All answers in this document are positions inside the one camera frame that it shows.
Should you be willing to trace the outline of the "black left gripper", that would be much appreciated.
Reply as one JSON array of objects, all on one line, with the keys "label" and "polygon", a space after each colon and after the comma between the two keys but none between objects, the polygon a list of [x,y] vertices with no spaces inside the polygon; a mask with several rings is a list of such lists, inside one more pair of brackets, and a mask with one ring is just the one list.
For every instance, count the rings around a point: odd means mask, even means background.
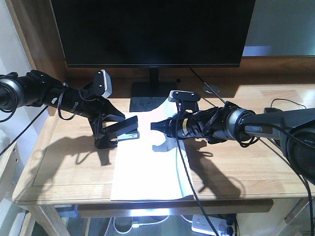
[{"label": "black left gripper", "polygon": [[44,104],[86,117],[96,138],[102,137],[104,122],[125,120],[124,114],[116,109],[108,99],[97,96],[92,101],[85,101],[80,97],[82,93],[82,89],[52,88],[45,95]]}]

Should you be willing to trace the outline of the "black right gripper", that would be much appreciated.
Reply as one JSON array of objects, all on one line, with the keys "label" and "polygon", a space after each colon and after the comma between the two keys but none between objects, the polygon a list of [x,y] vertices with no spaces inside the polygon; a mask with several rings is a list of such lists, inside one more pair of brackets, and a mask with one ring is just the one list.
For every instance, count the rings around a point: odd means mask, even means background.
[{"label": "black right gripper", "polygon": [[179,139],[204,138],[210,144],[230,139],[226,130],[227,112],[223,108],[210,108],[194,113],[180,112],[171,119],[151,122],[151,130]]}]

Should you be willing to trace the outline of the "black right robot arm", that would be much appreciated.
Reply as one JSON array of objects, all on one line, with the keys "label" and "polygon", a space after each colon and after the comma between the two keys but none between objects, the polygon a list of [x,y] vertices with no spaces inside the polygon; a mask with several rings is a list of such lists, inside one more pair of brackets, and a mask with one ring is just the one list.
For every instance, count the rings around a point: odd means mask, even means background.
[{"label": "black right robot arm", "polygon": [[294,171],[315,182],[315,111],[275,110],[263,114],[237,105],[178,112],[151,123],[151,129],[178,139],[204,138],[210,144],[234,140],[246,148],[258,138],[274,140]]}]

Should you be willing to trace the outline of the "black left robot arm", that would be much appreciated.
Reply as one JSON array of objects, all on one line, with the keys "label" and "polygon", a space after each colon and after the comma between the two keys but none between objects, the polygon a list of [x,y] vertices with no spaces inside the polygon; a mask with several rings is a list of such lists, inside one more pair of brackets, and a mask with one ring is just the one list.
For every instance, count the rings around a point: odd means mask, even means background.
[{"label": "black left robot arm", "polygon": [[54,107],[58,112],[87,118],[93,135],[99,138],[104,122],[125,120],[124,114],[108,100],[111,93],[111,77],[104,69],[97,71],[94,80],[83,88],[72,88],[38,70],[21,77],[11,72],[0,78],[0,109],[14,113],[22,106]]}]

